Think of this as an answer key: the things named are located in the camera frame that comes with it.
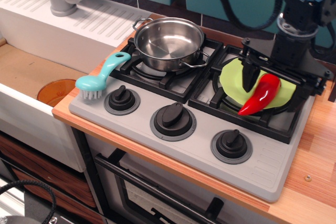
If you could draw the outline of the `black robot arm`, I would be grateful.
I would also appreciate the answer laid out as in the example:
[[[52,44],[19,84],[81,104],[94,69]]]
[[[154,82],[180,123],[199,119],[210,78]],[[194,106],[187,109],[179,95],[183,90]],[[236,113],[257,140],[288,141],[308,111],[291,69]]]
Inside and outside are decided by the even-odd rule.
[[[244,90],[253,88],[263,70],[296,85],[289,112],[300,110],[310,96],[321,95],[333,73],[318,63],[311,51],[319,27],[330,26],[333,19],[335,0],[285,0],[274,40],[242,41]]]

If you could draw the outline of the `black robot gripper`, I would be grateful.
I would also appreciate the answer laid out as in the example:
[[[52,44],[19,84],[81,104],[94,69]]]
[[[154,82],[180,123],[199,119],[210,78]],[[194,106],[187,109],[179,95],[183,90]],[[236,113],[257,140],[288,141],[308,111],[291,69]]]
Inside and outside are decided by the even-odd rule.
[[[332,72],[310,53],[310,39],[278,34],[274,40],[244,38],[240,52],[243,89],[250,92],[263,70],[295,84],[288,112],[298,112],[309,96],[321,95]]]

